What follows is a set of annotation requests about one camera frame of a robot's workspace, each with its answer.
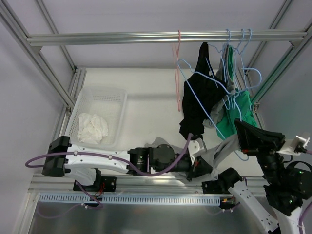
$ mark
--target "laundry basket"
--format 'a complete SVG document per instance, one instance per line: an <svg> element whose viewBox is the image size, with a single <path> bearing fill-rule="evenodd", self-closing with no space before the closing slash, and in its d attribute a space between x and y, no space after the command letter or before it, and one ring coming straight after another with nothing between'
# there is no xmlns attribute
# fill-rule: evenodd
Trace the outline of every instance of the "laundry basket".
<svg viewBox="0 0 312 234"><path fill-rule="evenodd" d="M126 106L127 92L123 89L108 87L84 87L79 93L72 115L70 116L65 135L71 143L83 147L99 149L112 148L116 145ZM108 123L108 136L100 144L79 142L79 115L81 113L97 114Z"/></svg>

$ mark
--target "white cloth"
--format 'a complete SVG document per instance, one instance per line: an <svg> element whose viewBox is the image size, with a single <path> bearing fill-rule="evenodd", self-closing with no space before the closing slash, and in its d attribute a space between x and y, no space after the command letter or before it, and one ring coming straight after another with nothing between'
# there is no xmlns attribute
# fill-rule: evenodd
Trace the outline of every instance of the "white cloth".
<svg viewBox="0 0 312 234"><path fill-rule="evenodd" d="M80 142L100 144L102 138L106 136L108 136L108 124L105 119L97 114L81 113L79 115L77 137Z"/></svg>

